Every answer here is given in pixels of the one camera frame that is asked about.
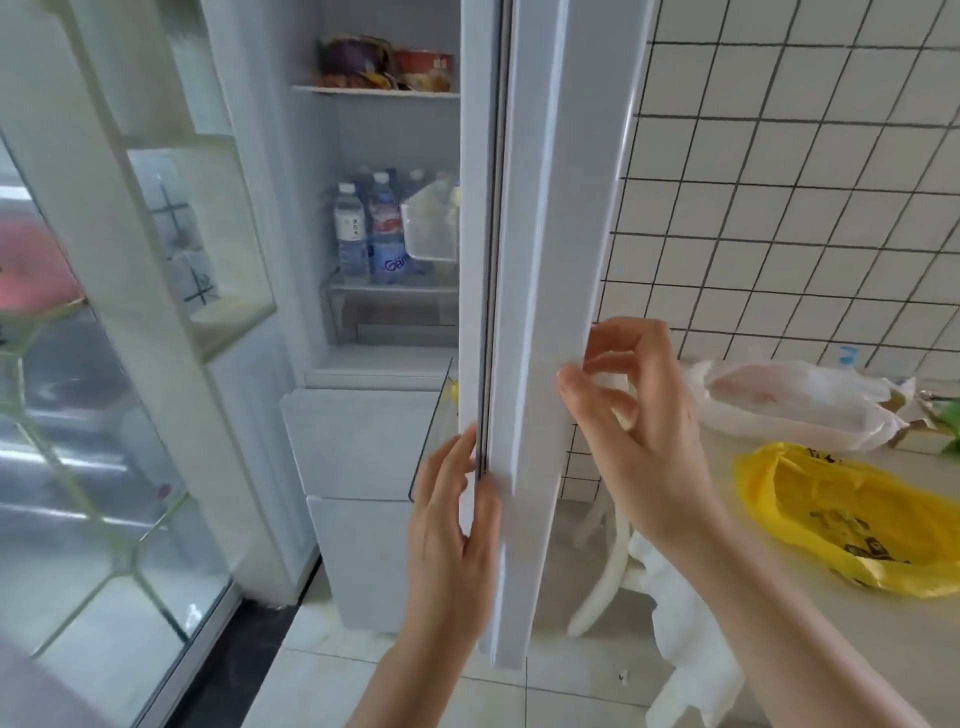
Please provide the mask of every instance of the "refrigerator door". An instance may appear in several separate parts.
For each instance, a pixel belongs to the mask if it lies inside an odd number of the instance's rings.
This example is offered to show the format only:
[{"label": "refrigerator door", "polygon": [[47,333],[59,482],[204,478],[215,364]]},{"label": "refrigerator door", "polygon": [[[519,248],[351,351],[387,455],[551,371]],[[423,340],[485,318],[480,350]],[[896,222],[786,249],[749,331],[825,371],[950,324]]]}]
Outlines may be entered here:
[{"label": "refrigerator door", "polygon": [[652,6],[513,2],[498,214],[492,206],[499,226],[479,372],[480,462],[503,498],[488,635],[497,667],[521,667],[530,639],[569,447],[555,377],[581,360],[595,317]]}]

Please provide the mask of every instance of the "white plastic bag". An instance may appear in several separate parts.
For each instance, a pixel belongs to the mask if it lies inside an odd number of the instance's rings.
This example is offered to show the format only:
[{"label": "white plastic bag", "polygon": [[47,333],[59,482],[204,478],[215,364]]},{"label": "white plastic bag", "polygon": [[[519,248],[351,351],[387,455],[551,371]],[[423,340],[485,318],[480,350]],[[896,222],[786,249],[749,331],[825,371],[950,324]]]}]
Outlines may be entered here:
[{"label": "white plastic bag", "polygon": [[837,452],[878,448],[906,427],[878,404],[890,399],[890,382],[854,370],[702,361],[686,382],[700,422],[737,437]]}]

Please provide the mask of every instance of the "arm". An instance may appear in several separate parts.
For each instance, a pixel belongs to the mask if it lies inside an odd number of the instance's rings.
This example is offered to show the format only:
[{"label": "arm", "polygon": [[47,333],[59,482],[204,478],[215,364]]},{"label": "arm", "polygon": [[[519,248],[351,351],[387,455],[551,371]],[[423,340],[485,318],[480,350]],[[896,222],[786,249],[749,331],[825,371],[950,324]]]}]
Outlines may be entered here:
[{"label": "arm", "polygon": [[[589,375],[602,372],[627,375],[636,398],[595,385]],[[761,544],[732,526],[663,322],[593,327],[583,368],[564,367],[558,386],[617,506],[707,603],[775,726],[927,726]]]},{"label": "arm", "polygon": [[347,728],[430,728],[490,619],[496,588],[500,501],[484,477],[473,528],[460,530],[457,502],[474,466],[471,426],[427,458],[417,473],[408,535],[409,596],[403,626],[376,667]]}]

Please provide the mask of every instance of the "forearm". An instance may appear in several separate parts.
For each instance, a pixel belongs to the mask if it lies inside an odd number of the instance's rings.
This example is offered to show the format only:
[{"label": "forearm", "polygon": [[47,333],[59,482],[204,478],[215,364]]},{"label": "forearm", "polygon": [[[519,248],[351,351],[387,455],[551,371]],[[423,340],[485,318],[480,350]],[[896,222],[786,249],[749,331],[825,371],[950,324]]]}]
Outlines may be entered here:
[{"label": "forearm", "polygon": [[776,728],[921,728],[924,719],[726,523],[668,553],[709,606]]},{"label": "forearm", "polygon": [[449,644],[431,646],[401,634],[376,667],[346,728],[432,728],[469,656]]}]

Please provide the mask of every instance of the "hand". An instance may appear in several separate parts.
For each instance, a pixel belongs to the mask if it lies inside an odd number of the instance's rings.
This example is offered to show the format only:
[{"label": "hand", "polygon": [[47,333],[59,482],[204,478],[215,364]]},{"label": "hand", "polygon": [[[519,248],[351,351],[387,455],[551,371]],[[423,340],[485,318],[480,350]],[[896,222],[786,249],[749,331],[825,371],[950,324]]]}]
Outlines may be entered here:
[{"label": "hand", "polygon": [[[636,398],[590,379],[601,373],[627,375]],[[663,321],[624,317],[597,324],[590,330],[583,369],[564,367],[557,384],[614,502],[654,546],[669,550],[700,527],[724,519]],[[612,408],[631,423],[629,429]]]},{"label": "hand", "polygon": [[469,538],[458,501],[475,465],[471,425],[420,465],[408,536],[410,595],[399,643],[462,653],[465,660],[490,620],[496,590],[500,498],[487,474],[474,493]]}]

